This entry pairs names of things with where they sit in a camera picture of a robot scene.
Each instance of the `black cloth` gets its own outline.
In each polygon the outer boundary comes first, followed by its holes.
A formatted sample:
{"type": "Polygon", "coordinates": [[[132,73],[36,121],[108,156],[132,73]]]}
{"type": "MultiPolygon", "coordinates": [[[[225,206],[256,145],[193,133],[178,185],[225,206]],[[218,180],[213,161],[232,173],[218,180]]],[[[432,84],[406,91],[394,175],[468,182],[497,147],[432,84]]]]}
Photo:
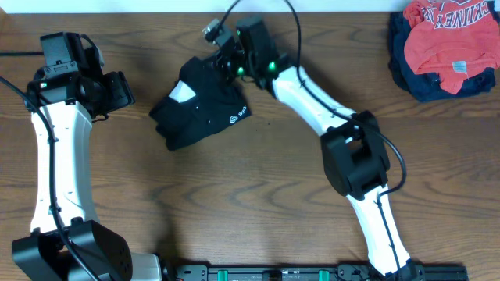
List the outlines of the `black cloth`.
{"type": "MultiPolygon", "coordinates": [[[[495,20],[498,14],[493,12],[495,20]]],[[[393,12],[389,26],[389,52],[391,61],[389,69],[394,82],[403,90],[408,91],[420,102],[435,101],[449,98],[467,98],[489,92],[495,85],[495,73],[492,68],[486,68],[481,74],[463,81],[458,94],[450,94],[441,89],[439,76],[436,73],[416,75],[405,59],[405,43],[412,28],[402,12],[393,12]]]]}
{"type": "Polygon", "coordinates": [[[490,13],[493,16],[493,20],[495,20],[497,23],[500,23],[500,16],[495,11],[495,1],[494,0],[486,1],[486,5],[487,5],[487,8],[490,10],[490,13]]]}
{"type": "Polygon", "coordinates": [[[241,91],[227,86],[218,72],[196,57],[181,68],[179,80],[196,95],[182,103],[167,95],[149,113],[170,151],[219,133],[251,115],[241,91]]]}

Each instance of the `wood grain surface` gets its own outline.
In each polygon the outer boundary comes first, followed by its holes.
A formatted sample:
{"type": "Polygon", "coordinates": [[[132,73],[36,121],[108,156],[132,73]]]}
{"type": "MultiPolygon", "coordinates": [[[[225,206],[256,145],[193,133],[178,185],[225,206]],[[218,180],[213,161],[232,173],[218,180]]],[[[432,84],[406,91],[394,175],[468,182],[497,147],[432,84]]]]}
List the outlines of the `wood grain surface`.
{"type": "MultiPolygon", "coordinates": [[[[148,111],[179,69],[214,48],[212,14],[13,15],[0,50],[38,51],[39,37],[88,34],[122,70],[137,104],[97,123],[91,182],[104,226],[133,251],[217,264],[366,261],[348,201],[323,174],[318,137],[251,84],[253,117],[168,152],[148,111]]],[[[233,15],[234,25],[244,15],[233,15]]],[[[419,104],[392,81],[387,13],[301,14],[303,65],[335,99],[370,110],[400,148],[409,178],[391,195],[402,241],[425,263],[462,263],[472,280],[500,279],[500,88],[465,100],[419,104]]],[[[296,50],[290,14],[265,15],[281,50],[296,50]]],[[[0,74],[26,88],[42,57],[0,58],[0,74]]],[[[37,144],[22,101],[0,86],[0,279],[26,279],[11,243],[29,235],[37,196],[37,144]]],[[[400,170],[391,155],[391,183],[400,170]]]]}

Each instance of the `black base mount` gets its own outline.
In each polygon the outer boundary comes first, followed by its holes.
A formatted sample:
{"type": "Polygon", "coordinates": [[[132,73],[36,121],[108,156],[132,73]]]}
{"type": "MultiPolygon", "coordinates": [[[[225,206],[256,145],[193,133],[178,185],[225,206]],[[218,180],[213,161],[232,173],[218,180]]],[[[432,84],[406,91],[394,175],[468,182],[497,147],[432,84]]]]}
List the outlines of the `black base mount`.
{"type": "MultiPolygon", "coordinates": [[[[408,264],[408,274],[399,281],[468,281],[465,267],[408,264]]],[[[176,268],[177,281],[395,281],[380,276],[367,265],[343,264],[324,267],[209,267],[187,265],[176,268]]]]}
{"type": "MultiPolygon", "coordinates": [[[[64,229],[75,250],[101,280],[131,280],[132,257],[125,239],[95,221],[73,219],[64,229]]],[[[57,231],[12,242],[12,258],[31,280],[88,280],[88,274],[64,251],[57,231]]]]}

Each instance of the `green connector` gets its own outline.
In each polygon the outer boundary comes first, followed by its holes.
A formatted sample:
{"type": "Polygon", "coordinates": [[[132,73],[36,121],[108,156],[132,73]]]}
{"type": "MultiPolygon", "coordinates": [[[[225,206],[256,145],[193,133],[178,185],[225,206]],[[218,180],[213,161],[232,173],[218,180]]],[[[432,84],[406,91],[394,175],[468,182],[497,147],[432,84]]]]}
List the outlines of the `green connector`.
{"type": "Polygon", "coordinates": [[[227,281],[229,279],[229,273],[227,270],[219,270],[217,273],[217,281],[227,281]]]}
{"type": "Polygon", "coordinates": [[[327,270],[320,270],[320,281],[330,281],[330,272],[327,270]]]}

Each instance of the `red shirt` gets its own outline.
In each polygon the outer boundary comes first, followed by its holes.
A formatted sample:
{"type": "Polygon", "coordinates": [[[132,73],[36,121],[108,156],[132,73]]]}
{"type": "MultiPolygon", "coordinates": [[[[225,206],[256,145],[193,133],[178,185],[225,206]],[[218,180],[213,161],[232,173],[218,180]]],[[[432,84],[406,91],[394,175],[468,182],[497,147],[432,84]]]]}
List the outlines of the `red shirt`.
{"type": "Polygon", "coordinates": [[[404,17],[412,27],[405,58],[415,74],[438,73],[456,94],[463,81],[500,65],[500,30],[483,0],[413,0],[404,17]]]}

